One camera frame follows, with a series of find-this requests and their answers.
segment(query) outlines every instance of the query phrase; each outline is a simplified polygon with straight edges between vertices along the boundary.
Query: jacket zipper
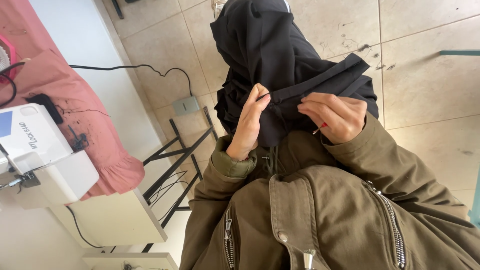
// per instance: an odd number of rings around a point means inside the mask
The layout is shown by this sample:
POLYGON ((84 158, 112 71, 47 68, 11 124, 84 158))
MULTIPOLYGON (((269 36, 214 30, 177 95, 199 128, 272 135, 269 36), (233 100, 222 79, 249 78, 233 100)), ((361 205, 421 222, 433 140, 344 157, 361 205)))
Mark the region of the jacket zipper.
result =
POLYGON ((404 242, 403 242, 402 233, 400 232, 400 229, 398 228, 396 214, 395 214, 395 211, 393 209, 393 206, 390 203, 390 201, 384 195, 382 195, 381 191, 376 190, 373 187, 372 182, 367 181, 367 183, 369 184, 370 188, 372 188, 373 192, 382 200, 385 207, 387 208, 388 217, 389 217, 390 222, 392 224, 393 235, 394 235, 394 239, 395 239, 395 254, 396 254, 396 261, 397 261, 396 265, 398 266, 398 268, 403 269, 403 268, 405 268, 405 246, 404 246, 404 242))
POLYGON ((233 236, 230 233, 230 228, 232 226, 232 219, 230 218, 230 209, 227 210, 225 214, 225 253, 227 255, 228 266, 233 269, 234 267, 234 257, 233 257, 233 236))

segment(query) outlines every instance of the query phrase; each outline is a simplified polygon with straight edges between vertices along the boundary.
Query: jacket cuff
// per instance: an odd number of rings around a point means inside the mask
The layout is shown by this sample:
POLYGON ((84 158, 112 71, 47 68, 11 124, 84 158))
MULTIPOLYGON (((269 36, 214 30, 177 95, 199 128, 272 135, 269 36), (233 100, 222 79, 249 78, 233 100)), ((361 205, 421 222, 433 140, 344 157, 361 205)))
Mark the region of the jacket cuff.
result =
POLYGON ((380 122, 373 115, 367 112, 363 130, 351 141, 339 145, 332 145, 330 141, 322 134, 322 144, 325 146, 325 149, 327 149, 327 151, 334 156, 355 152, 368 143, 368 141, 373 137, 378 125, 381 126, 380 122))
POLYGON ((222 175, 230 178, 246 178, 257 164, 255 149, 248 154, 248 160, 236 161, 225 152, 232 142, 232 135, 218 139, 215 150, 212 153, 212 165, 222 175))

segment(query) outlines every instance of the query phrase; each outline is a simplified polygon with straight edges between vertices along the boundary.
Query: hand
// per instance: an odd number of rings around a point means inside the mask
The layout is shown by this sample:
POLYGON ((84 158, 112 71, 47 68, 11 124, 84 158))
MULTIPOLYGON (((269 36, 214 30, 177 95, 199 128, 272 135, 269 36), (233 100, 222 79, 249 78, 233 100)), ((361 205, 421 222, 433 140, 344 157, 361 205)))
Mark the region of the hand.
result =
POLYGON ((363 100, 311 93, 301 101, 299 112, 308 115, 318 127, 326 123, 328 126, 320 131, 334 145, 351 141, 365 125, 367 103, 363 100))
POLYGON ((233 136, 232 143, 226 152, 233 160, 245 160, 248 153, 258 146, 258 132, 260 131, 260 114, 270 102, 267 88, 261 84, 255 84, 247 102, 243 105, 240 114, 237 131, 233 136))

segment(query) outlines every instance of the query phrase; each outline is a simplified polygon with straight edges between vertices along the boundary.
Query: serger machine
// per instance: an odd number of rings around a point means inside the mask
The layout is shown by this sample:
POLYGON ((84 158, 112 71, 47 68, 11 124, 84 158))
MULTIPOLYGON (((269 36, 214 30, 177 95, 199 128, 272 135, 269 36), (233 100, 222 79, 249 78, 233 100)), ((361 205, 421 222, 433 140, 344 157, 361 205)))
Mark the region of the serger machine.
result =
POLYGON ((78 201, 97 181, 85 151, 72 150, 43 105, 0 110, 0 189, 24 209, 78 201))

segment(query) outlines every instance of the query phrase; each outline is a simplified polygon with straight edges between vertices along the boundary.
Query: pink fabric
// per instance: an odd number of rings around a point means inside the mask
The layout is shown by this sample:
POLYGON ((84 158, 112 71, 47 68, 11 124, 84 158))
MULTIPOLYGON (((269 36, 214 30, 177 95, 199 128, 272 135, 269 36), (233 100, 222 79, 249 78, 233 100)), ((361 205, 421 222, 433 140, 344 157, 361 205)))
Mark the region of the pink fabric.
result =
MULTIPOLYGON (((64 123, 59 128, 65 138, 72 142, 68 125, 77 135, 87 135, 89 146, 85 151, 100 179, 81 200, 136 188, 145 175, 142 162, 123 148, 100 99, 68 66, 28 0, 0 2, 0 35, 15 46, 18 59, 31 58, 18 68, 14 79, 17 96, 6 107, 26 104, 24 98, 35 94, 46 94, 63 115, 64 123)), ((0 103, 11 95, 10 85, 0 85, 0 103)))

